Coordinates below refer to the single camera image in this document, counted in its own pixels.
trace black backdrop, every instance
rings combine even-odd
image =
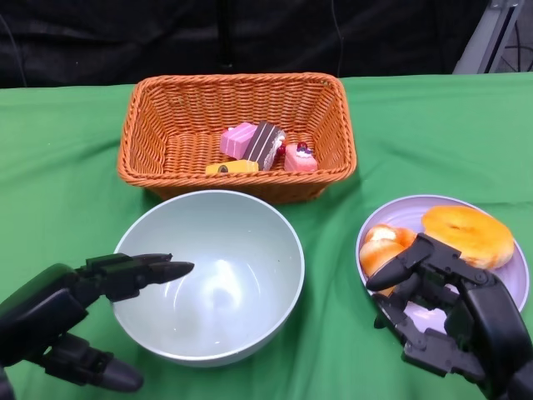
[[[162,74],[336,75],[331,0],[226,1],[227,15],[220,13],[224,0],[0,0],[0,13],[31,87],[136,83]],[[341,76],[451,73],[487,3],[334,1],[344,37]],[[229,35],[221,38],[226,25]],[[19,86],[0,25],[0,88]]]

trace plate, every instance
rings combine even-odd
[[[366,283],[366,276],[361,269],[359,263],[359,250],[362,247],[363,240],[366,233],[373,226],[378,223],[388,223],[394,227],[410,228],[415,232],[423,232],[422,216],[434,206],[467,206],[480,210],[467,202],[462,202],[451,197],[435,196],[435,195],[417,195],[409,197],[401,197],[384,206],[381,206],[365,221],[359,236],[357,237],[356,245],[356,261],[357,269],[363,285]],[[527,295],[530,289],[530,274],[527,267],[526,258],[520,249],[520,246],[515,240],[515,252],[511,260],[504,265],[492,271],[501,281],[506,285],[507,290],[515,300],[515,304],[520,311],[526,305]],[[427,328],[433,328],[437,331],[446,333],[444,330],[444,321],[446,315],[442,310],[427,310],[417,304],[408,303],[406,314],[412,318],[416,327],[424,332]]]

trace toy bread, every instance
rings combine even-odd
[[[378,223],[368,231],[364,243],[379,239],[390,239],[408,248],[415,241],[416,233],[406,227],[392,227],[386,223]]]
[[[377,239],[366,242],[359,251],[361,268],[368,277],[371,277],[405,249],[400,243],[390,239]],[[394,288],[389,287],[381,290],[380,293],[388,296],[392,293],[392,290]]]
[[[422,225],[425,234],[459,250],[461,258],[476,268],[499,268],[515,251],[509,228],[471,207],[433,207],[422,217]]]

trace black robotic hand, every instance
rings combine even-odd
[[[171,254],[119,253],[88,259],[78,269],[56,264],[1,303],[0,400],[15,398],[3,368],[22,360],[78,385],[119,392],[141,388],[142,375],[133,367],[67,331],[88,315],[86,308],[100,296],[112,302],[134,298],[146,285],[181,278],[194,267],[171,259]]]
[[[521,315],[496,275],[469,266],[460,255],[419,234],[366,283],[372,291],[396,285],[390,297],[372,295],[380,312],[374,326],[398,336],[408,363],[440,376],[459,373],[490,400],[532,399],[533,345]],[[418,331],[404,313],[408,301],[442,309],[447,335]]]

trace orange wicker basket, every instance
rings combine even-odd
[[[220,152],[224,129],[242,122],[275,123],[287,143],[306,142],[315,172],[271,171],[206,175],[230,158]],[[136,85],[127,111],[118,173],[127,183],[163,199],[223,188],[269,203],[318,196],[356,168],[346,93],[323,73],[265,73],[151,77]]]

